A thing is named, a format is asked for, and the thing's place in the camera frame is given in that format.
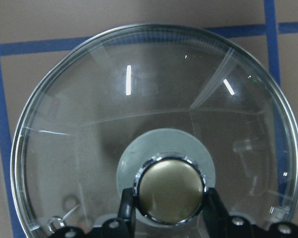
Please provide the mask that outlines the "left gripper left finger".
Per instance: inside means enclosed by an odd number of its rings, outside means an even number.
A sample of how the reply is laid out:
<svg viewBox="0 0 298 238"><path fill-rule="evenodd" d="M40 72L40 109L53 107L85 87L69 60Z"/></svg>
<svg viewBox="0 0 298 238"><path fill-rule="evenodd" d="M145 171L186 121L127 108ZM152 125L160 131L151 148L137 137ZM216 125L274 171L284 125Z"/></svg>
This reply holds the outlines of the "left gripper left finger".
<svg viewBox="0 0 298 238"><path fill-rule="evenodd" d="M135 223L136 221L136 199L133 188L123 189L121 202L118 211L118 218L126 223Z"/></svg>

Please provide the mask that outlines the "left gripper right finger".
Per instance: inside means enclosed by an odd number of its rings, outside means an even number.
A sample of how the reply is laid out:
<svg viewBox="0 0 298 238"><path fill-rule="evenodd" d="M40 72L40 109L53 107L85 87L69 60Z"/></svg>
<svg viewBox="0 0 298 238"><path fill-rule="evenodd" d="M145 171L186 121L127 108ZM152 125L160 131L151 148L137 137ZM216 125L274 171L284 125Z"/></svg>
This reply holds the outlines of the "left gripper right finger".
<svg viewBox="0 0 298 238"><path fill-rule="evenodd" d="M205 196L205 205L202 210L205 223L225 223L229 213L225 208L215 188L209 188Z"/></svg>

